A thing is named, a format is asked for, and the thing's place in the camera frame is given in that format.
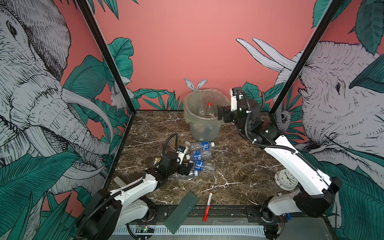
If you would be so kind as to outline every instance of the translucent bucket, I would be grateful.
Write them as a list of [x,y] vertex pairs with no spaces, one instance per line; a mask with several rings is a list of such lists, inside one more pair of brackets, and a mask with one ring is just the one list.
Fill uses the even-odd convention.
[[213,141],[217,138],[221,125],[225,123],[215,118],[203,118],[197,115],[199,109],[205,109],[208,103],[217,116],[217,106],[228,106],[230,102],[226,96],[215,89],[204,89],[188,94],[184,100],[184,119],[189,123],[192,137],[198,141]]

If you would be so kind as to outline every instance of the marble tabletop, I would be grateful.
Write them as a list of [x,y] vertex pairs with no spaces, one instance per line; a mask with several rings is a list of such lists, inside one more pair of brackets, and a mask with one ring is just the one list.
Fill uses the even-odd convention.
[[[262,114],[269,121],[267,114]],[[115,171],[109,190],[119,188],[113,179],[118,176],[130,183],[140,176],[145,168],[161,156],[165,140],[178,133],[178,143],[194,142],[185,123],[183,112],[138,111]],[[262,204],[269,196],[281,190],[274,181],[277,171],[283,166],[271,155],[247,140],[242,139],[233,124],[222,126],[214,141],[213,157],[207,162],[215,163],[214,174],[202,173],[189,180],[169,180],[164,186],[147,194],[156,204],[179,204],[187,192],[192,191],[199,204],[206,204],[209,192],[213,192],[211,204],[251,205]],[[174,149],[174,138],[167,150]]]

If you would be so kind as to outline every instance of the green rectangular board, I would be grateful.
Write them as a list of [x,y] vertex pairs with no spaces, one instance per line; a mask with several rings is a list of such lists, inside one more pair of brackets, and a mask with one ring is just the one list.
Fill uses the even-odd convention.
[[198,201],[199,199],[192,192],[187,193],[183,200],[181,200],[179,205],[164,222],[164,225],[171,233],[175,234],[175,232],[187,219],[188,215],[191,213]]

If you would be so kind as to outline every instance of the ventilation grille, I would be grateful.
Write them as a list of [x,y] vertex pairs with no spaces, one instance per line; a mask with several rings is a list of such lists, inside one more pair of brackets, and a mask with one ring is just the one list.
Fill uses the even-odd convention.
[[[155,228],[155,235],[172,235],[165,225],[152,225]],[[152,233],[138,232],[137,225],[130,226],[131,231],[137,236],[152,235]],[[127,235],[127,227],[121,226],[116,229],[114,235]],[[202,225],[182,225],[174,235],[241,235],[253,237],[265,237],[264,226],[236,226],[236,225],[223,225],[223,226],[202,226]]]

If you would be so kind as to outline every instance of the alarm clock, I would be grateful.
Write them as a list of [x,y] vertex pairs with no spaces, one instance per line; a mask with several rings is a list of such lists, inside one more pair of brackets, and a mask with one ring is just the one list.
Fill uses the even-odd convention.
[[279,188],[286,191],[293,190],[299,183],[287,169],[280,170],[275,174],[275,182]]

